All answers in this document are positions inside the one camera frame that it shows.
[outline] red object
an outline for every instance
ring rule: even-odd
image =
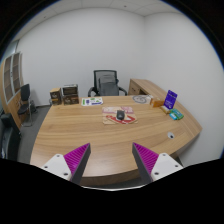
[[[128,124],[128,123],[132,123],[133,121],[135,121],[134,117],[128,116],[128,118],[130,118],[131,120],[117,120],[116,117],[113,117],[111,115],[107,115],[106,118],[108,118],[109,120],[115,121],[119,124]]]

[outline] magenta object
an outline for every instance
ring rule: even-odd
[[[159,154],[153,152],[152,150],[142,146],[142,145],[139,145],[137,143],[133,143],[135,145],[135,148],[137,149],[138,153],[139,153],[139,156],[147,170],[147,172],[149,174],[151,174],[152,172],[152,169],[159,157]]]
[[[64,155],[65,161],[66,161],[72,175],[76,171],[76,168],[78,167],[78,165],[79,165],[86,149],[88,148],[89,144],[90,143],[82,145],[82,146],[78,147],[77,149],[74,149],[71,152]]]

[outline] floor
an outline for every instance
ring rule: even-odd
[[[25,164],[30,164],[31,154],[33,150],[33,145],[36,140],[38,131],[46,117],[50,106],[37,107],[37,112],[32,114],[32,126],[30,127],[21,127],[22,139],[19,146],[18,161]],[[27,117],[24,125],[29,125],[30,120],[29,116]],[[137,178],[130,181],[125,181],[118,184],[104,185],[104,186],[91,186],[87,188],[94,189],[105,189],[105,190],[120,190],[120,189],[129,189],[129,188],[139,188],[143,186],[141,178]]]

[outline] wooden desk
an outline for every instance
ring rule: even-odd
[[[145,92],[150,90],[152,95],[165,97],[166,92],[158,86],[147,80],[139,81]],[[184,118],[174,121],[160,108],[137,104],[131,96],[108,96],[103,97],[103,101],[103,105],[91,107],[81,104],[52,106],[37,135],[30,164],[41,167],[57,153],[64,155],[90,143],[91,154],[80,184],[118,183],[139,177],[132,155],[133,142],[158,154],[171,155],[191,142],[202,129],[178,102],[175,108],[184,114]],[[131,106],[138,123],[104,125],[102,107],[105,106]],[[173,132],[175,138],[168,138],[168,132]]]

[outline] ceiling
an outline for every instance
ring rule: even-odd
[[[160,0],[60,0],[42,10],[34,16],[13,41],[22,38],[28,31],[47,19],[72,10],[84,8],[112,8],[129,11],[141,16],[148,16],[161,12],[181,13],[174,7]]]

